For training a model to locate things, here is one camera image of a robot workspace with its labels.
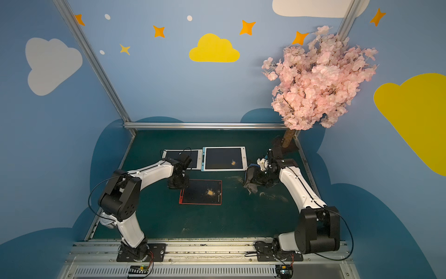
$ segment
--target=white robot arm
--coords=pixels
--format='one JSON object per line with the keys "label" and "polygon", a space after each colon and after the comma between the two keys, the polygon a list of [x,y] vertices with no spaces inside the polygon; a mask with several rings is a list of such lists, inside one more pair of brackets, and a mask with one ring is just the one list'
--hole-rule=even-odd
{"label": "white robot arm", "polygon": [[189,156],[179,161],[167,158],[138,170],[116,170],[113,173],[98,201],[104,210],[103,218],[99,220],[109,228],[117,227],[121,233],[121,250],[131,258],[123,261],[144,261],[147,258],[147,239],[136,218],[140,191],[164,178],[169,178],[168,187],[171,189],[187,187],[189,178],[185,170],[191,161]]}
{"label": "white robot arm", "polygon": [[280,147],[273,147],[266,158],[257,160],[245,173],[244,186],[271,187],[282,182],[299,209],[299,223],[294,232],[278,235],[282,251],[303,254],[339,249],[339,215],[336,207],[327,207],[303,178],[297,163],[284,159]]}

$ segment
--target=green mat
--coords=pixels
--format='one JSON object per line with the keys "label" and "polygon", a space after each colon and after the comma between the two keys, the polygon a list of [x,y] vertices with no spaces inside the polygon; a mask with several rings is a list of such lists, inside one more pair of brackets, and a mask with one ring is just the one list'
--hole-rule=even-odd
{"label": "green mat", "polygon": [[[245,146],[248,163],[266,155],[271,141],[284,131],[139,131],[124,162],[134,170],[160,160],[163,149],[201,149],[204,146]],[[298,152],[293,158],[308,181]],[[163,179],[140,194],[136,212],[147,238],[273,237],[294,231],[299,211],[283,184],[256,194],[243,188],[243,171],[189,171],[191,179],[222,180],[222,205],[179,204],[180,190],[169,190]],[[120,238],[117,229],[98,225],[94,239]]]}

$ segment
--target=black bracket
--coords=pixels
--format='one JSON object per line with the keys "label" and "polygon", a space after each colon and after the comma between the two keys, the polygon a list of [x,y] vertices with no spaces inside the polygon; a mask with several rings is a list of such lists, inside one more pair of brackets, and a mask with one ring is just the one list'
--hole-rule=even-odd
{"label": "black bracket", "polygon": [[137,259],[134,254],[131,253],[129,249],[126,249],[121,244],[121,247],[118,252],[118,257],[116,258],[117,262],[150,262],[152,259],[151,252],[153,253],[153,261],[154,262],[162,262],[164,260],[164,255],[166,251],[165,243],[149,243],[146,244],[147,254],[141,258]]}
{"label": "black bracket", "polygon": [[293,256],[295,262],[304,260],[302,253],[299,254],[299,252],[296,253],[295,251],[278,251],[274,253],[272,243],[257,242],[254,244],[254,248],[257,251],[257,261],[259,262],[292,262]]}

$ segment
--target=orange star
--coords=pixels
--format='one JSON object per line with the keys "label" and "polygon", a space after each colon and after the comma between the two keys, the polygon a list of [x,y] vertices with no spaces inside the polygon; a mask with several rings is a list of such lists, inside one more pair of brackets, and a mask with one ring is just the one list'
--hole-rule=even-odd
{"label": "orange star", "polygon": [[84,22],[82,21],[82,15],[75,15],[75,17],[80,25],[85,26]]}
{"label": "orange star", "polygon": [[294,44],[303,45],[304,44],[304,39],[305,39],[305,37],[307,35],[308,35],[308,33],[300,34],[298,31],[296,31],[296,38],[294,39],[294,41],[291,44],[292,45],[294,45]]}
{"label": "orange star", "polygon": [[163,37],[164,38],[164,27],[158,28],[154,25],[153,28],[155,28],[155,37]]}
{"label": "orange star", "polygon": [[242,22],[243,22],[243,28],[242,28],[242,31],[240,31],[240,35],[248,34],[249,36],[252,36],[252,27],[256,23],[255,22],[248,23],[246,21],[242,21]]}
{"label": "orange star", "polygon": [[375,17],[370,21],[370,23],[375,23],[375,26],[378,26],[378,23],[380,22],[381,18],[385,16],[385,14],[385,12],[381,12],[378,8]]}

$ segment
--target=tablet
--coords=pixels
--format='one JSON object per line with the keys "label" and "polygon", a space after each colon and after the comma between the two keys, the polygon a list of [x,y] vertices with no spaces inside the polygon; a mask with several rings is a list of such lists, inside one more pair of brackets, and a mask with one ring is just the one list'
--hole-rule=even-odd
{"label": "tablet", "polygon": [[246,167],[244,146],[203,147],[201,171],[244,171]]}
{"label": "tablet", "polygon": [[190,179],[189,187],[180,191],[179,204],[222,204],[222,181]]}
{"label": "tablet", "polygon": [[173,150],[173,149],[166,149],[163,152],[162,158],[169,157],[171,159],[179,160],[181,154],[186,153],[186,155],[189,155],[192,159],[192,162],[190,162],[188,170],[200,170],[201,169],[201,157],[202,157],[202,150],[201,149],[186,149],[186,150]]}

